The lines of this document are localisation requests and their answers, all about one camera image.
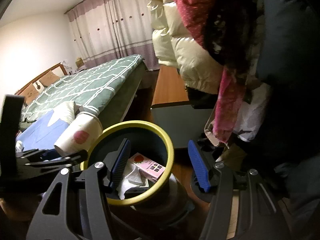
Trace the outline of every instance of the brown pillow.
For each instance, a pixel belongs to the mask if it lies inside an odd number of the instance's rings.
[[[30,84],[25,90],[23,90],[19,96],[24,96],[24,101],[27,105],[30,105],[30,103],[39,96],[39,92],[36,90],[36,88],[33,86],[33,84]]]
[[[54,82],[56,82],[57,80],[59,80],[60,77],[58,77],[57,75],[55,75],[51,70],[45,74],[42,78],[39,79],[40,83],[43,84],[45,87],[50,86],[51,84],[53,84]]]

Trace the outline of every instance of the bed headboard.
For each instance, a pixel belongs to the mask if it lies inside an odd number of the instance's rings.
[[[53,67],[47,69],[46,71],[42,72],[40,75],[36,76],[33,80],[28,82],[26,85],[24,85],[21,89],[19,89],[17,92],[15,92],[15,95],[19,95],[23,90],[25,90],[30,84],[36,82],[41,77],[43,77],[45,74],[47,74],[50,70],[56,70],[56,71],[62,71],[64,75],[68,75],[67,71],[65,70],[64,66],[61,63],[58,63],[54,65]]]

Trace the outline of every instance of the curtain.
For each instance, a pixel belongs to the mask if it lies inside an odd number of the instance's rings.
[[[132,54],[141,54],[148,69],[159,68],[146,5],[146,0],[85,0],[67,13],[88,68]]]

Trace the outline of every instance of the silver bolt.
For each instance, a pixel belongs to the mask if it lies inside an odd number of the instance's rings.
[[[60,173],[61,173],[62,175],[66,175],[66,174],[68,174],[68,172],[69,172],[69,169],[67,169],[67,168],[63,168],[63,169],[60,171]]]
[[[224,167],[224,164],[221,162],[217,162],[214,164],[214,166],[216,166],[216,168],[218,168],[218,169],[222,169]]]
[[[250,169],[249,173],[253,176],[258,175],[258,171],[256,169]]]
[[[95,166],[97,169],[102,168],[102,167],[103,167],[103,165],[104,165],[104,163],[103,163],[103,162],[97,162],[97,163],[95,163],[95,164],[94,164],[94,166]]]

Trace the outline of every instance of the green bedspread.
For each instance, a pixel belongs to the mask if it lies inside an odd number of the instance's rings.
[[[62,77],[22,111],[21,121],[34,122],[64,101],[75,101],[98,116],[141,62],[141,55],[131,55]]]

